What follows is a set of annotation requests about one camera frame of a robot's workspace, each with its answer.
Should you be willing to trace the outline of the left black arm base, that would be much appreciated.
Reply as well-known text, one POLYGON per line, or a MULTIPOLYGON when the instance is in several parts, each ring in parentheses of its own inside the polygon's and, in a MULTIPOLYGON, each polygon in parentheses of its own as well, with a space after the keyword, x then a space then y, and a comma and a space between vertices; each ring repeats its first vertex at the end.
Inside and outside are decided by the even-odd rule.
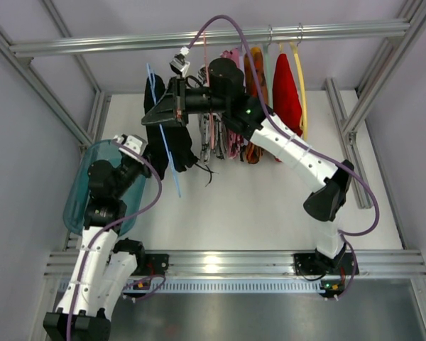
POLYGON ((169 260, 169 254, 146 254, 138 258, 138 266, 132 276, 164 275, 168 270, 169 260))

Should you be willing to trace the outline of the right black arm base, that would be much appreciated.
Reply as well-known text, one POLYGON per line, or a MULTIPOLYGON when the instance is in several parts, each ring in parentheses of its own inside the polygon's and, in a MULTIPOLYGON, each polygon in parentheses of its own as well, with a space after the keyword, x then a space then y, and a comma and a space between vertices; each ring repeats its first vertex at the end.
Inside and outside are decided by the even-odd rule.
POLYGON ((359 274, 359 268, 354 268, 355 262, 350 252, 338 255, 334 259, 316 252, 295 253, 293 260, 295 273, 298 276, 339 276, 341 274, 350 276, 359 274))

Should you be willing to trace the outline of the black trousers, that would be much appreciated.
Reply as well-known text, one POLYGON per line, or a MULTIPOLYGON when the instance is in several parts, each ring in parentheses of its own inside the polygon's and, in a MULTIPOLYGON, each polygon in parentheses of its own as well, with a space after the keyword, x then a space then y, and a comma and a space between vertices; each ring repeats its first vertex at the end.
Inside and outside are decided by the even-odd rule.
MULTIPOLYGON (((155 75, 156 80, 163 80, 159 75, 155 75)), ((208 166, 197 164, 198 157, 192 152, 192 139, 186 127, 163 127, 168 148, 173 155, 175 170, 179 173, 185 172, 188 168, 197 166, 208 172, 209 182, 212 182, 214 172, 208 166)), ((151 150, 151 161, 153 168, 157 171, 161 180, 165 177, 165 171, 168 167, 168 157, 165 152, 163 140, 158 126, 146 126, 148 145, 146 148, 151 150)))

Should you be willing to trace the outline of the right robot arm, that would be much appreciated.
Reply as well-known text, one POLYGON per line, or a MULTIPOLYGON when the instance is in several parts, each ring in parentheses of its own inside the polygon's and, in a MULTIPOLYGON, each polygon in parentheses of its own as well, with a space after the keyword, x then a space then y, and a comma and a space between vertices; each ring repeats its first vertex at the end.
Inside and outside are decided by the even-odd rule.
POLYGON ((186 77, 172 77, 161 98, 145 113, 142 125, 179 131, 187 126, 191 114, 220 114, 226 128, 273 154, 310 189, 303 209, 314 222, 316 247, 305 274, 310 269, 323 274, 338 269, 348 247, 334 221, 346 202, 353 164, 318 153, 259 97, 246 94, 244 73, 232 60, 214 59, 207 67, 207 75, 209 84, 195 88, 188 87, 186 77))

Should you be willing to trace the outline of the blue hanger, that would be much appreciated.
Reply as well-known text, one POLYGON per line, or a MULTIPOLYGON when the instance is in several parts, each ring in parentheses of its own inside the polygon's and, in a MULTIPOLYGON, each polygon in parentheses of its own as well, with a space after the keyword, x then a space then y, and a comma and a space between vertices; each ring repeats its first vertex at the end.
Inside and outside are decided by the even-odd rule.
MULTIPOLYGON (((146 70, 147 70, 147 74, 148 74, 148 82, 149 82, 149 85, 150 85, 150 91, 151 91, 153 104, 157 104, 157 96, 156 96, 156 93, 155 93, 155 86, 156 86, 155 73, 152 70, 150 63, 146 63, 146 70)), ((176 187, 176 190, 177 190, 178 197, 182 197, 181 190, 180 190, 180 183, 179 183, 176 171, 175 171, 175 164, 174 164, 174 161, 173 161, 173 155, 172 155, 170 149, 168 148, 168 142, 167 142, 167 139, 166 139, 166 135, 165 135, 163 126, 161 124, 159 124, 159 129, 160 129, 161 138, 163 140, 165 152, 166 152, 166 155, 168 157, 168 165, 170 166, 170 170, 173 174, 173 180, 175 182, 175 187, 176 187)))

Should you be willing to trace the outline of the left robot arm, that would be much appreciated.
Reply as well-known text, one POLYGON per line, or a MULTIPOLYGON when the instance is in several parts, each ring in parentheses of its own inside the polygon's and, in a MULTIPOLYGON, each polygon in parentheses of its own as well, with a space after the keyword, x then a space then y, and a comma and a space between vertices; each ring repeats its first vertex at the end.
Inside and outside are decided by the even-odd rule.
POLYGON ((66 291, 43 328, 51 340, 108 340, 115 305, 131 274, 146 261, 143 244, 120 240, 127 205, 123 196, 149 172, 138 147, 119 149, 120 164, 93 162, 82 243, 66 291))

